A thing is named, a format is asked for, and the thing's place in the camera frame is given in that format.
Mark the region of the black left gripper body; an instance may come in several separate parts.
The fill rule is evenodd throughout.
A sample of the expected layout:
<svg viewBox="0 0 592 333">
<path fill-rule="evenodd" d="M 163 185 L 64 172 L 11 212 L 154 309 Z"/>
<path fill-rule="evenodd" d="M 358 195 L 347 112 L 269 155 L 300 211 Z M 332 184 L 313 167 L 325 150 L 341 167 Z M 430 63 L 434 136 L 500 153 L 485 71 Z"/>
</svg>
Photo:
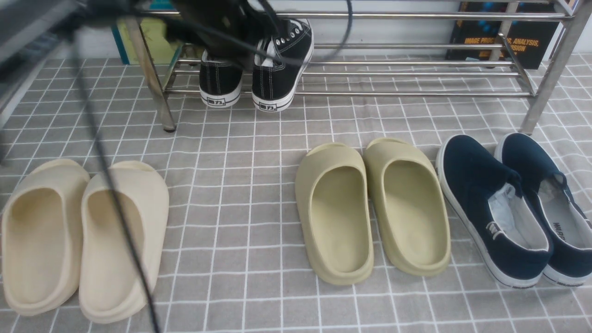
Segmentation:
<svg viewBox="0 0 592 333">
<path fill-rule="evenodd" d="M 262 11 L 247 0 L 172 0 L 170 3 L 180 13 L 183 23 L 166 25 L 167 41 L 194 44 L 203 49 L 203 55 L 243 70 L 252 70 L 253 53 L 189 25 L 222 32 L 253 47 L 264 38 L 280 34 L 280 18 L 266 0 L 259 2 Z"/>
</svg>

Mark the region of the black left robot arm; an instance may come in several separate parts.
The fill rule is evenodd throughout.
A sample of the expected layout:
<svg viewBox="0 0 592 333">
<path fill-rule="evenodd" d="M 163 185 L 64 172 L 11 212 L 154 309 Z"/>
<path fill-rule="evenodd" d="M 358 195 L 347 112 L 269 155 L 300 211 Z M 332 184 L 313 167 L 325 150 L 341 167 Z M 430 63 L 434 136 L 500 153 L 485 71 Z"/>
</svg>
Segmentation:
<svg viewBox="0 0 592 333">
<path fill-rule="evenodd" d="M 254 42 L 285 37 L 288 28 L 275 9 L 260 0 L 172 0 L 181 19 L 144 12 L 142 0 L 3 0 L 1 2 L 1 96 L 14 89 L 63 41 L 74 41 L 86 26 L 111 26 L 124 18 L 155 18 L 171 29 L 173 40 L 197 42 L 212 55 L 239 60 L 247 53 L 292 63 L 257 50 Z"/>
</svg>

